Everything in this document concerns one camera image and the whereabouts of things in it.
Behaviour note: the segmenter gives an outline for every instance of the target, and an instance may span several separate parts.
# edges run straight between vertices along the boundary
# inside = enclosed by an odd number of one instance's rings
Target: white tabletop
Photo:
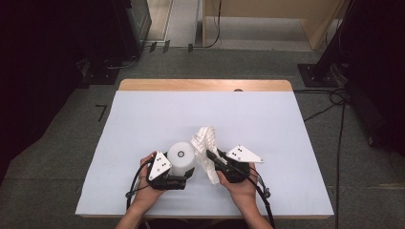
[[[265,160],[256,168],[270,189],[275,218],[327,218],[330,199],[293,92],[117,92],[76,214],[125,214],[126,198],[141,158],[190,142],[214,126],[218,148],[244,145]],[[266,215],[265,205],[257,197]],[[235,218],[241,214],[221,184],[203,168],[185,190],[164,193],[146,214],[154,218]]]

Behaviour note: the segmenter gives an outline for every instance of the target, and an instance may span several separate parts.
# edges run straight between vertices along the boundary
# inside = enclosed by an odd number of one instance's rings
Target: toilet paper roll
[[[170,147],[167,159],[172,163],[169,174],[173,176],[184,176],[185,172],[196,167],[194,148],[187,142],[179,142]]]

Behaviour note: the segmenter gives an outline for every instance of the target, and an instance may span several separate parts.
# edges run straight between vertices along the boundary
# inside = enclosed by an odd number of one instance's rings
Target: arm
[[[250,229],[272,228],[267,220],[260,214],[256,205],[256,188],[246,179],[241,183],[229,183],[222,172],[217,172],[220,183],[229,191],[233,202],[242,213]]]
[[[153,153],[140,161],[143,164],[146,160],[152,157]],[[139,172],[139,188],[148,186],[146,175],[148,169],[145,167]],[[137,191],[134,201],[128,208],[116,229],[135,229],[138,228],[142,216],[156,203],[158,198],[164,191],[154,190],[151,187]]]

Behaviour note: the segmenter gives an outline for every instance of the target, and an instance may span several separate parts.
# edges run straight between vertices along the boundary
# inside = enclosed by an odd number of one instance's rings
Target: table
[[[342,17],[348,0],[203,0],[202,45],[206,46],[206,18],[221,17],[297,18],[310,46],[317,50],[333,19]]]
[[[220,149],[242,144],[265,160],[256,167],[272,194],[269,202],[276,219],[333,215],[289,82],[216,79],[123,80],[75,213],[122,216],[124,195],[140,159],[191,139],[207,125],[216,128]],[[257,199],[265,215],[265,206]],[[184,190],[166,192],[145,216],[234,219],[241,214],[225,188],[212,185],[198,167]]]

